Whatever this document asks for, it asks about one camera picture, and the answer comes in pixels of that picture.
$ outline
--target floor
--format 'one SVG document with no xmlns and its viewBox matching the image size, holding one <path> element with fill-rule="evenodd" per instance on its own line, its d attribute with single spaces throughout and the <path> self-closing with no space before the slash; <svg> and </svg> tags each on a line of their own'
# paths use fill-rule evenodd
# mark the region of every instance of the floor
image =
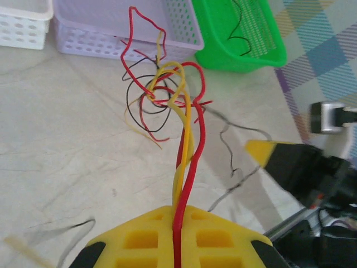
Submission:
<svg viewBox="0 0 357 268">
<path fill-rule="evenodd" d="M 171 138 L 162 150 L 130 130 L 123 119 L 129 82 L 121 81 L 120 61 L 59 54 L 52 36 L 43 51 L 0 47 L 0 58 L 1 239 L 94 216 L 96 226 L 69 263 L 92 237 L 171 204 L 182 124 L 171 117 L 158 135 Z M 137 75 L 154 70 L 150 64 L 133 69 Z M 274 140 L 300 142 L 272 68 L 249 74 L 206 70 L 205 75 L 205 99 L 214 100 L 213 108 L 238 124 L 267 131 Z M 195 95 L 198 73 L 188 69 L 187 80 Z M 208 113 L 205 119 L 207 143 L 189 200 L 202 209 L 239 179 L 230 178 L 229 153 L 219 139 L 223 122 Z M 255 164 L 243 146 L 263 136 L 233 128 L 224 135 L 234 166 L 249 173 Z M 298 210 L 297 202 L 259 171 L 213 213 L 263 233 Z M 74 233 L 35 249 L 55 264 Z M 0 266 L 34 267 L 2 243 Z"/>
</svg>

